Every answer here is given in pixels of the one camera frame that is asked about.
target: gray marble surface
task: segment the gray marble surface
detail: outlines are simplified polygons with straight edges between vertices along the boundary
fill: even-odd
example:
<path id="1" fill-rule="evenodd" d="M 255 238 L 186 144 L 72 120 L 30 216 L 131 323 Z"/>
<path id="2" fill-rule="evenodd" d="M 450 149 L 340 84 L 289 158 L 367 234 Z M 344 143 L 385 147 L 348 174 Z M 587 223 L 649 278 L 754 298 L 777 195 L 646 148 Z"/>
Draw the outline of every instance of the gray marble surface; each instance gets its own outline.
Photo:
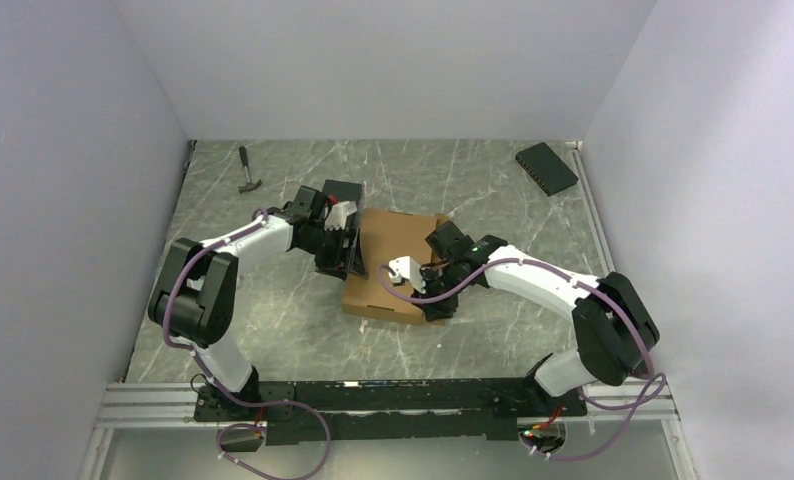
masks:
<path id="1" fill-rule="evenodd" d="M 246 223 L 256 207 L 281 205 L 300 185 L 320 188 L 333 178 L 363 183 L 365 206 L 444 212 L 474 238 L 493 234 L 561 267 L 602 274 L 580 187 L 548 198 L 515 163 L 515 152 L 534 143 L 201 141 L 168 244 L 183 236 L 216 237 Z M 564 142 L 548 143 L 570 164 Z M 254 179 L 264 186 L 239 195 L 242 144 Z M 343 287 L 340 280 L 314 273 L 314 262 L 301 251 L 262 263 L 239 283 L 230 328 L 261 378 L 520 376 L 571 338 L 570 325 L 561 318 L 505 292 L 471 287 L 460 294 L 459 311 L 446 326 L 407 326 L 343 314 Z M 127 381 L 180 382 L 196 372 L 190 357 L 165 347 L 161 329 L 145 318 Z"/>

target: cardboard box flap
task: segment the cardboard box flap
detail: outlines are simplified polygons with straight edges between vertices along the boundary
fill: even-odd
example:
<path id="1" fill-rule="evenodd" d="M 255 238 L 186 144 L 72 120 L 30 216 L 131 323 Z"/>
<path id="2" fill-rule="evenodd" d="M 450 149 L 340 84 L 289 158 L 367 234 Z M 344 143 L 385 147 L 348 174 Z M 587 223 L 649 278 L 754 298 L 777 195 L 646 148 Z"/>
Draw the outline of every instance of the cardboard box flap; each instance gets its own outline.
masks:
<path id="1" fill-rule="evenodd" d="M 360 237 L 369 278 L 347 278 L 341 302 L 346 313 L 402 323 L 425 322 L 420 308 L 388 293 L 376 275 L 380 265 L 404 255 L 419 263 L 430 262 L 432 249 L 424 239 L 435 230 L 436 220 L 436 217 L 378 208 L 364 210 Z M 396 289 L 405 295 L 412 294 L 412 286 L 408 282 Z"/>

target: white wall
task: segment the white wall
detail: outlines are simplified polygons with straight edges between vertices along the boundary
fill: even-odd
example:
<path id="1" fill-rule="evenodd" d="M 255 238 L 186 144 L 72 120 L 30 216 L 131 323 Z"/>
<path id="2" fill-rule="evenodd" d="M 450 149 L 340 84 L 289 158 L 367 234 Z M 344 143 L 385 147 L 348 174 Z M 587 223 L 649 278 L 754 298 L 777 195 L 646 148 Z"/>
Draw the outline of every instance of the white wall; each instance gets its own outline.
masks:
<path id="1" fill-rule="evenodd" d="M 113 2 L 0 1 L 0 479 L 78 474 L 184 154 Z"/>
<path id="2" fill-rule="evenodd" d="M 581 139 L 655 0 L 117 0 L 191 138 Z"/>
<path id="3" fill-rule="evenodd" d="M 702 478 L 794 478 L 794 1 L 660 1 L 584 158 Z"/>

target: purple cable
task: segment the purple cable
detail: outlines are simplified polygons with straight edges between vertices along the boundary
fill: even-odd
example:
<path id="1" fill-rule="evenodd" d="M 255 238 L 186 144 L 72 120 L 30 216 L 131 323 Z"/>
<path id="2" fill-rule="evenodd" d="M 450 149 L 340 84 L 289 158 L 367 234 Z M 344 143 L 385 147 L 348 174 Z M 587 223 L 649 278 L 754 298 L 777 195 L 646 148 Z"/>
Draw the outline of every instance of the purple cable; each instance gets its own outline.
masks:
<path id="1" fill-rule="evenodd" d="M 259 229 L 261 229 L 264 226 L 264 222 L 267 220 L 268 214 L 267 211 L 263 208 L 258 209 L 256 212 L 257 213 L 253 215 L 253 221 L 255 222 L 257 216 L 261 216 L 261 221 L 254 223 L 250 227 L 245 228 L 238 233 L 235 233 L 228 237 L 224 237 L 216 242 L 206 245 L 202 250 L 200 250 L 193 257 L 191 257 L 191 259 L 185 264 L 184 267 L 182 267 L 182 271 L 179 273 L 179 276 L 176 278 L 176 281 L 173 283 L 173 288 L 170 289 L 170 296 L 168 297 L 167 305 L 165 306 L 164 318 L 162 320 L 162 330 L 161 330 L 162 339 L 164 340 L 165 345 L 169 347 L 183 349 L 190 352 L 191 355 L 194 357 L 194 362 L 197 364 L 198 367 L 200 367 L 200 370 L 202 370 L 202 372 L 206 375 L 206 378 L 214 380 L 213 382 L 212 380 L 209 380 L 209 382 L 213 383 L 214 386 L 217 387 L 217 389 L 220 390 L 226 396 L 226 398 L 231 400 L 233 403 L 246 408 L 262 408 L 262 407 L 274 407 L 279 405 L 291 405 L 294 407 L 302 408 L 303 410 L 306 410 L 307 412 L 314 415 L 315 418 L 317 418 L 320 424 L 323 426 L 323 431 L 326 432 L 326 447 L 324 448 L 323 451 L 323 457 L 321 457 L 320 462 L 318 462 L 318 464 L 315 466 L 314 469 L 312 469 L 311 472 L 295 478 L 285 479 L 281 477 L 274 477 L 273 475 L 262 472 L 261 470 L 258 470 L 257 468 L 253 467 L 252 465 L 249 465 L 246 462 L 242 462 L 237 458 L 233 457 L 232 455 L 229 455 L 228 453 L 223 451 L 223 446 L 221 444 L 221 441 L 223 440 L 223 436 L 229 433 L 230 431 L 240 428 L 248 428 L 253 431 L 262 432 L 264 430 L 262 427 L 258 427 L 256 425 L 250 425 L 247 423 L 236 423 L 222 429 L 217 434 L 217 451 L 220 452 L 220 456 L 238 465 L 239 467 L 242 467 L 245 470 L 255 473 L 256 475 L 262 478 L 266 478 L 268 480 L 306 480 L 308 478 L 313 477 L 323 468 L 324 464 L 326 464 L 326 459 L 329 457 L 330 447 L 332 446 L 332 434 L 329 431 L 329 424 L 326 423 L 326 419 L 323 418 L 323 415 L 321 415 L 320 412 L 318 412 L 311 406 L 306 405 L 305 403 L 295 402 L 293 400 L 277 400 L 272 402 L 245 402 L 243 400 L 239 400 L 238 398 L 235 397 L 235 395 L 232 394 L 232 392 L 229 391 L 229 389 L 226 388 L 225 385 L 223 385 L 222 383 L 220 383 L 219 380 L 214 378 L 214 375 L 212 375 L 211 371 L 209 371 L 209 368 L 206 366 L 205 362 L 203 362 L 203 359 L 200 358 L 199 353 L 197 353 L 194 347 L 192 347 L 191 345 L 179 344 L 170 339 L 170 317 L 171 317 L 171 313 L 173 312 L 173 304 L 174 301 L 176 300 L 176 297 L 179 295 L 179 290 L 182 288 L 182 285 L 185 283 L 186 279 L 188 278 L 188 272 L 191 271 L 194 265 L 196 265 L 196 263 L 202 257 L 204 257 L 207 253 L 214 250 L 215 248 L 230 242 L 234 242 L 242 237 L 250 235 L 251 233 L 255 233 Z"/>
<path id="2" fill-rule="evenodd" d="M 409 297 L 407 295 L 403 295 L 402 293 L 398 292 L 393 286 L 391 286 L 391 284 L 390 284 L 390 282 L 388 280 L 383 278 L 383 276 L 382 276 L 382 272 L 383 271 L 387 271 L 387 272 L 391 273 L 392 275 L 394 274 L 394 271 L 391 269 L 391 267 L 389 267 L 388 265 L 380 265 L 379 268 L 377 269 L 376 273 L 377 273 L 377 278 L 379 279 L 379 283 L 391 295 L 394 295 L 395 297 L 397 297 L 397 298 L 399 298 L 401 300 L 405 300 L 405 301 L 407 301 L 409 303 L 413 303 L 415 305 L 425 305 L 425 304 L 429 304 L 429 303 L 440 302 L 442 300 L 445 300 L 447 298 L 452 297 L 453 295 L 457 294 L 462 289 L 464 289 L 465 287 L 470 285 L 471 281 L 473 281 L 476 277 L 481 275 L 482 272 L 484 272 L 484 271 L 488 270 L 489 268 L 494 267 L 496 265 L 502 265 L 502 264 L 506 264 L 506 263 L 517 263 L 517 264 L 525 264 L 525 265 L 530 265 L 530 266 L 533 266 L 533 267 L 538 267 L 538 268 L 547 270 L 550 273 L 553 273 L 554 275 L 558 276 L 559 278 L 561 278 L 561 279 L 563 279 L 565 281 L 568 281 L 568 282 L 571 281 L 571 276 L 570 275 L 568 275 L 567 273 L 563 272 L 562 270 L 556 268 L 555 266 L 553 266 L 553 265 L 551 265 L 549 263 L 546 263 L 546 262 L 542 262 L 540 260 L 533 260 L 533 259 L 528 259 L 528 258 L 521 259 L 521 258 L 514 258 L 514 257 L 500 258 L 500 259 L 497 259 L 497 260 L 492 260 L 492 261 L 486 263 L 485 265 L 481 266 L 479 269 L 477 269 L 476 271 L 474 271 L 473 273 L 468 275 L 467 278 L 462 280 L 461 283 L 459 283 L 458 285 L 456 285 L 455 287 L 453 287 L 449 291 L 442 293 L 441 295 L 437 295 L 435 297 L 430 297 L 430 298 L 412 298 L 412 297 Z M 640 407 L 641 405 L 643 405 L 644 403 L 647 403 L 650 400 L 653 400 L 654 398 L 656 398 L 659 395 L 659 393 L 662 391 L 662 389 L 665 388 L 665 386 L 667 385 L 667 381 L 668 381 L 667 377 L 665 376 L 664 373 L 654 373 L 655 369 L 653 368 L 653 359 L 650 357 L 650 352 L 647 351 L 647 346 L 644 344 L 644 340 L 642 340 L 641 335 L 638 334 L 638 331 L 636 330 L 635 325 L 633 325 L 632 320 L 630 320 L 630 317 L 627 316 L 627 313 L 624 311 L 624 309 L 621 308 L 620 305 L 615 303 L 614 300 L 609 298 L 608 295 L 606 295 L 605 293 L 601 292 L 600 290 L 592 287 L 591 285 L 586 285 L 583 282 L 577 281 L 576 287 L 577 288 L 582 288 L 583 290 L 586 290 L 587 292 L 589 292 L 592 295 L 594 295 L 597 298 L 599 298 L 606 305 L 608 305 L 609 308 L 612 309 L 613 312 L 615 312 L 615 314 L 618 316 L 618 318 L 621 319 L 621 322 L 623 322 L 624 326 L 626 326 L 627 329 L 629 330 L 630 336 L 632 337 L 633 342 L 636 344 L 636 347 L 638 347 L 639 352 L 641 352 L 642 359 L 644 360 L 644 364 L 645 364 L 645 366 L 647 368 L 647 374 L 650 376 L 650 378 L 648 379 L 648 381 L 642 387 L 641 393 L 639 393 L 639 395 L 636 398 L 636 400 L 634 402 L 632 402 L 632 403 L 627 403 L 625 405 L 611 405 L 611 406 L 610 405 L 603 405 L 601 403 L 598 403 L 598 402 L 594 401 L 592 398 L 588 397 L 585 394 L 585 392 L 583 391 L 582 388 L 577 389 L 577 392 L 580 394 L 580 396 L 583 398 L 583 400 L 586 403 L 594 405 L 597 408 L 600 408 L 600 409 L 603 409 L 603 410 L 626 410 L 626 409 L 629 409 L 630 413 L 627 415 L 627 417 L 621 423 L 621 426 L 618 427 L 618 430 L 615 432 L 615 434 L 612 435 L 612 437 L 610 437 L 609 440 L 607 440 L 606 443 L 601 445 L 599 448 L 597 448 L 593 452 L 590 452 L 590 453 L 587 453 L 587 454 L 584 454 L 584 455 L 577 455 L 577 456 L 572 456 L 572 457 L 555 455 L 555 456 L 551 456 L 550 457 L 550 458 L 553 458 L 553 459 L 559 460 L 559 461 L 588 460 L 590 458 L 594 458 L 597 455 L 600 455 L 601 453 L 605 452 L 609 447 L 612 446 L 612 444 L 615 443 L 615 441 L 618 439 L 618 437 L 620 437 L 620 435 L 627 429 L 627 427 L 629 426 L 630 422 L 632 421 L 633 414 L 635 414 L 636 409 L 638 407 Z M 661 381 L 659 383 L 659 386 L 656 388 L 656 390 L 654 390 L 650 394 L 645 394 L 645 392 L 647 392 L 647 389 L 651 385 L 653 385 L 653 382 L 655 382 L 657 379 L 659 379 Z"/>

